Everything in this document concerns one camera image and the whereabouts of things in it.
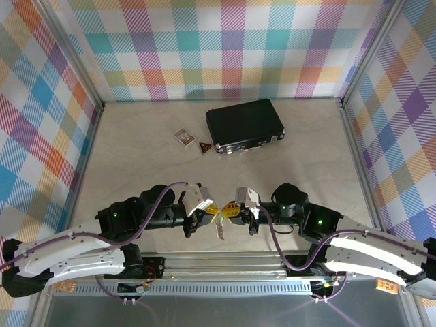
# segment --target checkered backdrop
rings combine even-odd
[[[63,227],[97,111],[30,0],[0,0],[1,244]],[[29,298],[0,289],[0,326],[22,326]]]
[[[435,17],[436,0],[409,0],[350,101],[386,226],[417,240],[436,237]]]
[[[51,1],[108,101],[337,96],[389,3]]]

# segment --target white floor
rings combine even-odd
[[[263,201],[282,183],[295,184],[312,203],[340,211],[371,225],[334,100],[278,100],[274,107],[286,128],[284,140],[261,149],[202,155],[198,143],[184,148],[173,134],[184,127],[200,142],[211,142],[205,113],[238,102],[138,102],[106,106],[84,177],[74,225],[98,210],[156,184],[201,182],[218,206],[234,200],[240,186],[256,190]],[[233,251],[275,249],[269,229],[256,236],[247,226],[225,223],[225,240],[215,225],[191,238],[181,228],[145,231],[143,251]],[[298,237],[278,235],[283,249],[308,249]]]

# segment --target warning triangle sign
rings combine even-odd
[[[207,150],[209,150],[212,147],[212,145],[208,143],[199,142],[198,144],[200,145],[200,150],[202,151],[202,154],[205,154]]]

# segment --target black briefcase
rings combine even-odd
[[[259,148],[285,137],[269,99],[209,110],[206,121],[218,153]]]

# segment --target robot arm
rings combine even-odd
[[[99,211],[95,220],[43,240],[4,242],[3,258],[15,261],[2,274],[4,289],[12,297],[21,297],[66,279],[138,270],[143,265],[140,250],[130,243],[140,237],[142,230],[181,226],[185,236],[190,237],[211,222],[212,215],[204,209],[213,200],[207,188],[196,184],[184,186],[177,204],[170,189],[151,213],[165,188],[156,185],[138,198],[116,202]]]
[[[207,188],[185,185],[176,204],[172,190],[162,196],[165,189],[165,185],[156,185],[138,198],[99,211],[94,221],[35,243],[4,242],[4,259],[15,262],[3,271],[3,287],[10,296],[20,297],[58,281],[90,275],[146,278],[140,250],[130,244],[143,230],[181,226],[190,237],[213,220],[206,210],[213,203]],[[288,263],[284,269],[304,275],[329,276],[344,271],[371,275],[405,285],[417,295],[436,298],[436,240],[432,238],[423,243],[368,228],[310,203],[306,193],[289,183],[276,189],[271,202],[260,202],[254,190],[240,188],[236,204],[240,210],[230,221],[247,224],[250,235],[257,234],[260,225],[268,224],[272,231],[273,225],[292,225],[299,226],[299,236],[313,243],[307,268],[292,269],[293,257],[283,256]]]
[[[435,239],[405,240],[380,232],[310,203],[306,193],[289,183],[274,192],[275,202],[260,204],[264,210],[256,217],[253,207],[259,206],[249,200],[253,190],[240,188],[236,198],[243,199],[244,192],[247,204],[239,202],[250,233],[256,234],[260,224],[268,224],[266,214],[274,225],[300,226],[298,234],[313,243],[311,251],[321,249],[314,257],[313,270],[325,275],[349,272],[379,277],[406,286],[414,294],[436,298]]]

